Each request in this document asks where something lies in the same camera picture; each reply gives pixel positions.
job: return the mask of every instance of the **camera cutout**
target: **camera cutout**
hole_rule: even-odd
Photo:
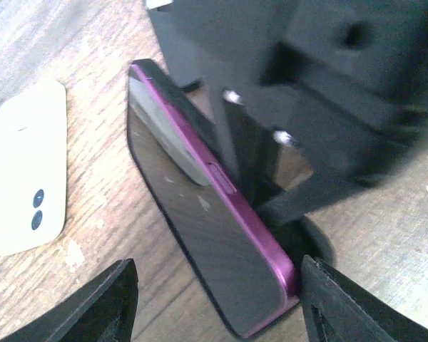
[[[32,230],[37,230],[38,227],[40,227],[42,220],[43,220],[43,212],[39,210],[35,213],[34,218],[31,220]]]
[[[34,197],[34,208],[38,208],[41,203],[43,202],[44,199],[44,191],[43,189],[40,189],[36,192],[35,197]]]

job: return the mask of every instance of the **black glass screen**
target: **black glass screen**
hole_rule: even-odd
[[[133,158],[224,321],[247,336],[281,308],[281,286],[146,85],[129,75]]]

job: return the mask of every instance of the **purple metal edge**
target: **purple metal edge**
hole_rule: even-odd
[[[174,124],[176,130],[180,134],[180,137],[186,144],[186,147],[190,150],[193,157],[200,163],[200,166],[206,172],[206,175],[213,184],[215,191],[220,195],[224,203],[228,206],[230,212],[233,213],[234,217],[240,223],[244,232],[257,247],[258,251],[263,256],[268,266],[272,269],[277,281],[279,281],[281,285],[282,306],[269,318],[260,322],[250,332],[241,336],[243,338],[248,338],[266,327],[269,323],[273,322],[299,301],[296,290],[298,276],[296,274],[295,266],[241,193],[239,191],[235,191],[233,194],[226,194],[219,182],[211,175],[211,171],[208,167],[209,163],[218,165],[220,169],[222,169],[222,167],[185,118],[170,103],[166,103],[158,91],[153,87],[145,73],[137,65],[132,65],[131,68],[140,76],[141,80],[149,87],[149,90],[154,95],[158,103],[165,109],[164,113]]]

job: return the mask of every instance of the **smartphone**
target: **smartphone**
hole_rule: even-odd
[[[299,301],[297,270],[190,124],[207,120],[195,112],[152,60],[133,62],[133,159],[223,322],[247,338]]]

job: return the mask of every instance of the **detached phone back panel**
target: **detached phone back panel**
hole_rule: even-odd
[[[0,107],[0,255],[55,239],[66,210],[66,91],[44,79]]]
[[[152,61],[140,62],[144,68],[148,64],[151,70],[155,68]],[[193,146],[183,142],[176,125],[164,113],[174,109],[168,103],[165,108],[158,103],[149,88],[150,82],[157,84],[158,80],[139,67],[132,65],[129,71],[131,153],[220,316],[233,333],[248,337],[297,303],[293,264],[274,240],[273,250],[268,248],[267,257],[263,255],[254,239],[272,237],[251,235],[245,226],[254,222],[253,229],[268,232],[265,226],[253,217],[252,210],[249,217],[235,217],[235,209],[220,195],[236,199],[236,209],[243,197],[213,159],[209,165],[196,160]],[[178,127],[190,130],[181,116],[173,114]],[[212,177],[223,188],[221,194]]]

